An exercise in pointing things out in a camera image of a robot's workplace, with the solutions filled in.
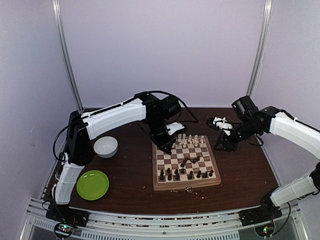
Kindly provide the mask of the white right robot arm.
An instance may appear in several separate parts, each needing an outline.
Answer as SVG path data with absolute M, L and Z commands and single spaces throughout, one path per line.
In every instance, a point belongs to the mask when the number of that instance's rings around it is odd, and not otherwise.
M 285 185 L 271 190 L 261 200 L 256 210 L 259 220 L 268 220 L 276 210 L 291 201 L 303 199 L 320 192 L 320 131 L 285 109 L 267 106 L 259 109 L 251 97 L 245 95 L 232 103 L 232 109 L 239 119 L 238 123 L 224 117 L 208 118 L 208 127 L 221 131 L 214 150 L 235 152 L 239 143 L 250 137 L 259 139 L 268 134 L 263 150 L 275 161 L 279 154 L 293 158 L 293 176 L 288 177 Z

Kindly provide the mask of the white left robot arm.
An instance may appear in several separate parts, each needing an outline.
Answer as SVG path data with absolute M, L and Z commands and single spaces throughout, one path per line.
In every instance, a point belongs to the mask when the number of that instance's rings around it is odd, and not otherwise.
M 82 169 L 94 159 L 91 141 L 113 129 L 142 121 L 149 127 L 151 141 L 164 153 L 171 154 L 176 141 L 175 134 L 186 128 L 184 124 L 166 121 L 181 111 L 181 100 L 170 93 L 159 99 L 154 93 L 144 91 L 126 101 L 91 112 L 74 111 L 64 128 L 66 148 L 63 151 L 64 165 L 57 183 L 52 188 L 52 213 L 61 222 L 72 218 L 68 207 L 71 193 Z

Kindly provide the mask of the dark rook chess piece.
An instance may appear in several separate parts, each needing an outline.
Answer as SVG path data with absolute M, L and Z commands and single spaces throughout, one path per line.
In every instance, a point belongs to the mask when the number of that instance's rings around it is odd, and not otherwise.
M 163 169 L 160 171 L 159 180 L 160 180 L 161 182 L 164 182 L 164 181 L 166 180 L 165 171 L 164 171 Z

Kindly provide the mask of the dark knight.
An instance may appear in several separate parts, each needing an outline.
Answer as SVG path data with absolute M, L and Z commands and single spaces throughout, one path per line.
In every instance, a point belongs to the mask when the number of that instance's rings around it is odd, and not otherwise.
M 206 171 L 203 175 L 202 175 L 202 178 L 203 179 L 206 179 L 208 177 L 208 172 Z

